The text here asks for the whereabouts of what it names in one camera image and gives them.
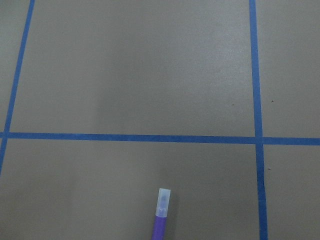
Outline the purple highlighter pen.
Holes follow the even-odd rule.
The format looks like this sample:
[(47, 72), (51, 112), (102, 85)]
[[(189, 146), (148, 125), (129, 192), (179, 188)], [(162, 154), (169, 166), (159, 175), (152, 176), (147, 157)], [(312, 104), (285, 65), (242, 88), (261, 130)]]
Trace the purple highlighter pen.
[(164, 239), (170, 204), (170, 196), (170, 189), (159, 189), (151, 240)]

